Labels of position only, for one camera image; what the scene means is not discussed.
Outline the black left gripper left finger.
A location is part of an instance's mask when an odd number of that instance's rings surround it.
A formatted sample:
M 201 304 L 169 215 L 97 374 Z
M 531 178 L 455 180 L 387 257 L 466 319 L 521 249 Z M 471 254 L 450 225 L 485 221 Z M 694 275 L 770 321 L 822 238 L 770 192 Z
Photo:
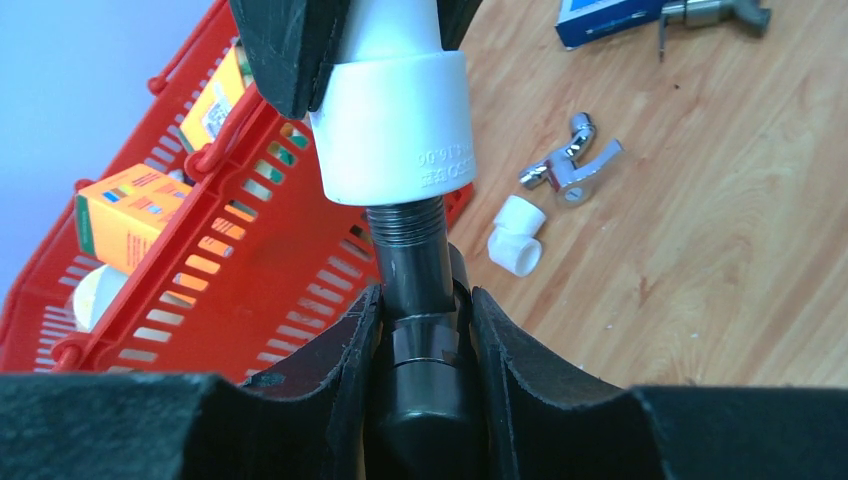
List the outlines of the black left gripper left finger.
M 291 356 L 212 373 L 5 374 L 5 479 L 353 479 L 378 287 Z

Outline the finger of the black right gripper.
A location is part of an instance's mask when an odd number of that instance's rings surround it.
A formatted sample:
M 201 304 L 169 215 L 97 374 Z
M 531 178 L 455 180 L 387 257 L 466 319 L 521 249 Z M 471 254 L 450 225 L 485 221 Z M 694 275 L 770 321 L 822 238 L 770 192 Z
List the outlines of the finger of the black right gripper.
M 320 107 L 337 61 L 349 0 L 233 0 L 229 3 L 260 95 L 280 115 Z
M 455 51 L 460 45 L 474 19 L 482 0 L 437 0 L 437 15 L 441 46 L 446 51 Z

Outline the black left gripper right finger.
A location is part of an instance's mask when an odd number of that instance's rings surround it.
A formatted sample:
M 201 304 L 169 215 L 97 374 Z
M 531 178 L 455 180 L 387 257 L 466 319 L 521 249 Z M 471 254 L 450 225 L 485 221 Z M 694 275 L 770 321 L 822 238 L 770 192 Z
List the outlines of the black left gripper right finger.
M 847 393 L 619 388 L 472 293 L 493 479 L 843 479 Z

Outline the white plastic pipe fitting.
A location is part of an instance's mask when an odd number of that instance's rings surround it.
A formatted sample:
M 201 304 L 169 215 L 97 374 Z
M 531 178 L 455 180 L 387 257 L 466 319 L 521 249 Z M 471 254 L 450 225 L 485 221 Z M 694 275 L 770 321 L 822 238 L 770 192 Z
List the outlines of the white plastic pipe fitting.
M 476 177 L 467 60 L 443 48 L 434 1 L 352 2 L 309 117 L 332 202 L 402 204 Z

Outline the white plastic elbow fitting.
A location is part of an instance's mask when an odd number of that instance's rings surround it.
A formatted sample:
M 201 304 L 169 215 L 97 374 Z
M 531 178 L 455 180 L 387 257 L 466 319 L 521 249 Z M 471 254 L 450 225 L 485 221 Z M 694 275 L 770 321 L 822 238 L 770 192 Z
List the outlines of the white plastic elbow fitting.
M 540 208 L 510 195 L 493 220 L 494 229 L 487 241 L 489 259 L 517 277 L 528 276 L 543 252 L 536 234 L 546 219 Z

